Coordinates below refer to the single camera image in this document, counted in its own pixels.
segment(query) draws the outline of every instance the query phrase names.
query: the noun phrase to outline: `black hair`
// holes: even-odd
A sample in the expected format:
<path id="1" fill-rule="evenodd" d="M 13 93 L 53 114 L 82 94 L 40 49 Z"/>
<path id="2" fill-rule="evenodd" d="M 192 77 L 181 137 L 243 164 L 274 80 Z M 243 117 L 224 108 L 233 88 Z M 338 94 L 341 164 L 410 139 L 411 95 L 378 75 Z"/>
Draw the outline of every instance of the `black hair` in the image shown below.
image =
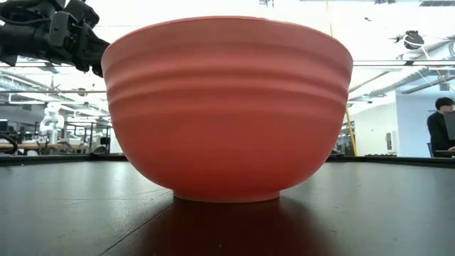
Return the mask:
<path id="1" fill-rule="evenodd" d="M 453 106 L 455 105 L 455 102 L 453 99 L 449 97 L 442 97 L 436 100 L 434 103 L 434 106 L 436 107 L 437 110 L 439 110 L 442 106 Z"/>

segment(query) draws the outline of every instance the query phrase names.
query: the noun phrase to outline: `chair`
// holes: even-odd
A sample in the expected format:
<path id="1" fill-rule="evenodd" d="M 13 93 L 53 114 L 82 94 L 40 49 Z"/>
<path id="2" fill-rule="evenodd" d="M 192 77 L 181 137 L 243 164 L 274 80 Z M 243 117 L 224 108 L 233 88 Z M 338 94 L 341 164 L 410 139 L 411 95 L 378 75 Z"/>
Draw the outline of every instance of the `chair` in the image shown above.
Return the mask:
<path id="1" fill-rule="evenodd" d="M 92 153 L 93 154 L 106 154 L 106 151 L 107 151 L 106 146 L 98 145 L 92 150 Z"/>
<path id="2" fill-rule="evenodd" d="M 434 157 L 434 156 L 433 156 L 433 151 L 432 151 L 432 144 L 431 144 L 431 143 L 427 143 L 427 146 L 428 146 L 428 150 L 429 150 L 429 155 L 430 155 L 431 157 Z"/>

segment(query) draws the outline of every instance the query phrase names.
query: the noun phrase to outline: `white robot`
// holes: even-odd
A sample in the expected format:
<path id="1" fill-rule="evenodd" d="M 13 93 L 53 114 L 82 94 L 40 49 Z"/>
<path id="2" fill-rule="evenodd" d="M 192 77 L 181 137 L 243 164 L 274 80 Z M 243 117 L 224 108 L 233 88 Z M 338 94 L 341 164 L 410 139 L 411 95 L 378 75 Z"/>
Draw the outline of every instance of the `white robot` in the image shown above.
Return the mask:
<path id="1" fill-rule="evenodd" d="M 95 133 L 92 135 L 92 145 L 93 144 L 97 144 L 98 143 L 98 140 L 103 137 L 105 134 L 103 134 L 102 132 L 98 132 L 98 133 Z M 90 136 L 87 136 L 87 138 L 85 138 L 85 142 L 89 143 L 90 142 Z"/>
<path id="2" fill-rule="evenodd" d="M 44 109 L 44 118 L 40 123 L 39 143 L 45 143 L 48 134 L 49 143 L 57 143 L 58 130 L 65 126 L 65 118 L 58 114 L 59 110 L 60 104 L 56 102 L 49 102 L 48 107 Z"/>

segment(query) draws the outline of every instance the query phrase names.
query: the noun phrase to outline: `bowl base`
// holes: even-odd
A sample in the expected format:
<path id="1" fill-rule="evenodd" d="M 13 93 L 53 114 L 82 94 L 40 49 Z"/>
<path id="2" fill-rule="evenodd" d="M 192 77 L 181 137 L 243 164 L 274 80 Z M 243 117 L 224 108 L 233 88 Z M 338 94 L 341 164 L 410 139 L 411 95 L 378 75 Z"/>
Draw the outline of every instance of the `bowl base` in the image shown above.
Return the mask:
<path id="1" fill-rule="evenodd" d="M 188 200 L 196 201 L 203 203 L 256 203 L 262 201 L 268 201 L 279 197 L 279 191 L 273 193 L 262 193 L 253 196 L 200 196 L 200 195 L 191 195 L 187 193 L 181 193 L 178 191 L 173 191 L 173 196 Z"/>

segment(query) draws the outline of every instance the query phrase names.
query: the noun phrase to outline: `white wall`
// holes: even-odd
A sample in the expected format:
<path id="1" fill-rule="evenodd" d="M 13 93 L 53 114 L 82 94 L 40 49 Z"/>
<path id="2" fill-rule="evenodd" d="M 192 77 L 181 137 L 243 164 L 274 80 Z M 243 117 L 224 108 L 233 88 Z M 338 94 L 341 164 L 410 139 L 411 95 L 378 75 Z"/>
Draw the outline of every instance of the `white wall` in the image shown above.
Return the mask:
<path id="1" fill-rule="evenodd" d="M 434 102 L 439 97 L 455 97 L 455 92 L 432 92 L 402 95 L 397 93 L 398 156 L 430 157 L 427 143 L 428 116 L 435 111 Z"/>
<path id="2" fill-rule="evenodd" d="M 119 145 L 119 141 L 117 140 L 117 137 L 115 136 L 114 129 L 111 129 L 110 152 L 111 152 L 111 154 L 123 153 L 123 150 Z"/>
<path id="3" fill-rule="evenodd" d="M 355 122 L 358 156 L 392 154 L 387 150 L 386 134 L 397 130 L 397 112 L 394 102 L 377 105 L 353 114 L 351 119 Z"/>

